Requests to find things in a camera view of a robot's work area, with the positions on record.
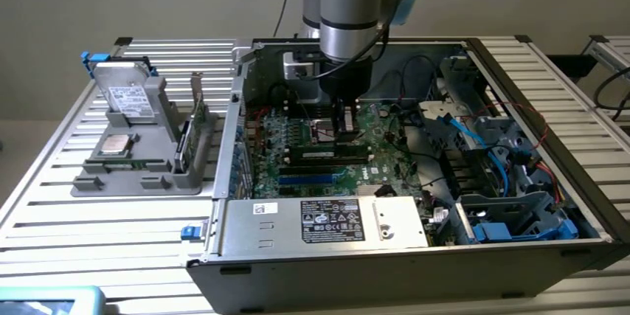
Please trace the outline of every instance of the screen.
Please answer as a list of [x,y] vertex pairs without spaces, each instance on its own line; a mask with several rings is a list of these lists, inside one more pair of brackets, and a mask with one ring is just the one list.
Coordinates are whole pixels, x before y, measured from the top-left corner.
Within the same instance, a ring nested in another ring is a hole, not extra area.
[[68,315],[75,301],[0,302],[1,315]]

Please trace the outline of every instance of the robotic arm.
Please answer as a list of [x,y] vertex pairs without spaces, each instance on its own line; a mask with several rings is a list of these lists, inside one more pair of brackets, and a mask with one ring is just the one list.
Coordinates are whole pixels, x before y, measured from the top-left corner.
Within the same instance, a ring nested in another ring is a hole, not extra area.
[[414,0],[304,0],[306,29],[319,30],[324,57],[320,74],[304,80],[319,80],[335,108],[332,122],[342,131],[346,111],[370,89],[374,44],[387,38],[390,25],[404,23],[412,4]]

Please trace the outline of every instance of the motherboard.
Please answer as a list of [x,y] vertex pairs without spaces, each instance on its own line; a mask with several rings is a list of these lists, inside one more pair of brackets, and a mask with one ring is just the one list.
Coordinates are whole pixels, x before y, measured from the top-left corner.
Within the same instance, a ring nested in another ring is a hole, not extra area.
[[343,144],[334,143],[332,124],[320,116],[292,118],[278,108],[262,108],[250,115],[254,198],[419,197],[418,167],[384,140],[392,120],[388,105],[366,103],[358,107],[359,133]]

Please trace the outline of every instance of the open computer chassis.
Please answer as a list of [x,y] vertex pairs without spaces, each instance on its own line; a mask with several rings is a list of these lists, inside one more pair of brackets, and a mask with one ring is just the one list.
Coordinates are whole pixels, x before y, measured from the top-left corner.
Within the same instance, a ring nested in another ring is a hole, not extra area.
[[[391,39],[347,145],[318,84],[284,80],[283,54],[312,51],[300,39],[235,47],[206,250],[187,265],[218,312],[533,297],[629,253],[626,220],[477,38]],[[360,211],[364,234],[335,232],[335,205]]]

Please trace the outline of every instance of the slotted metal surface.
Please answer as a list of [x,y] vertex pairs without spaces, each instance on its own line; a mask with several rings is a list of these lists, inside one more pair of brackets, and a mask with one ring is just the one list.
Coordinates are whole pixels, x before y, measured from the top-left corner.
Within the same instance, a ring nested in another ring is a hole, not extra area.
[[[630,157],[610,132],[563,89],[533,49],[513,38],[485,38],[551,129],[630,218]],[[192,70],[204,72],[211,110],[230,97],[234,41],[134,41],[126,55],[147,55],[167,77],[182,110],[191,103]],[[105,102],[91,85],[0,212],[0,286],[97,285],[110,314],[212,314],[182,260],[202,244],[179,241],[182,226],[208,217],[216,148],[199,196],[73,198],[71,181],[107,125]],[[458,302],[328,311],[319,314],[627,314],[630,260],[563,280],[534,299]]]
[[590,177],[617,203],[619,211],[630,217],[630,210],[623,205],[630,199],[626,137],[614,129],[611,121],[605,124],[606,115],[598,115],[594,104],[583,100],[582,91],[541,56],[533,44],[514,38],[482,39],[482,42]]
[[[630,66],[630,36],[605,36],[607,42],[591,40],[585,52],[611,71],[618,72]],[[603,110],[611,117],[617,112]],[[630,111],[622,111],[617,124],[630,132]]]

